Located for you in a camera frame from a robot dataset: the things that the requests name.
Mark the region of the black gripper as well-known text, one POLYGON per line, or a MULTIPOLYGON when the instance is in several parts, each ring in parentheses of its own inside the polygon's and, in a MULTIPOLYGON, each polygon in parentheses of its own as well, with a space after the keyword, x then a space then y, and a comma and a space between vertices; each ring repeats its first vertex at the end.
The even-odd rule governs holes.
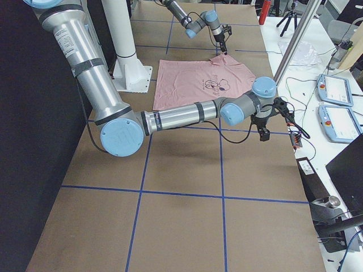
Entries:
POLYGON ((225 42, 225 35, 223 32, 219 34, 213 34, 213 37, 217 43, 219 43, 219 48, 223 54, 227 54, 227 47, 225 42))
POLYGON ((268 141, 270 139, 270 131, 267 129, 267 122, 270 117, 275 115, 276 111, 274 109, 270 109, 251 116, 252 124, 256 125, 257 131, 260 135, 260 141, 268 141))

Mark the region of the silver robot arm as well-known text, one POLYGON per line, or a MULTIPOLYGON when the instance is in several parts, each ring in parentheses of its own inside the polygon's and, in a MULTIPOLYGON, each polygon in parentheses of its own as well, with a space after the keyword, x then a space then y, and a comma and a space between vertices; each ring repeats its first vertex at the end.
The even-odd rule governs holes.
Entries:
POLYGON ((156 131, 177 129, 222 117, 229 125, 247 117, 267 121, 273 116, 276 83, 269 77, 254 81, 251 90, 240 97, 218 98, 206 102, 154 112, 134 112, 122 101, 108 70, 98 57, 95 44, 86 29, 86 13, 75 1, 27 1, 42 27, 53 33, 72 73, 84 90, 95 113, 95 125, 105 151, 114 156, 137 152, 145 136, 156 131))
POLYGON ((227 55, 226 41, 232 35, 231 26, 221 24, 215 10, 203 11, 201 14, 195 12, 186 13, 177 1, 159 1, 161 6, 166 7, 178 22, 185 28, 185 34, 193 39, 205 27, 209 29, 210 38, 214 38, 212 44, 216 46, 222 54, 227 55))

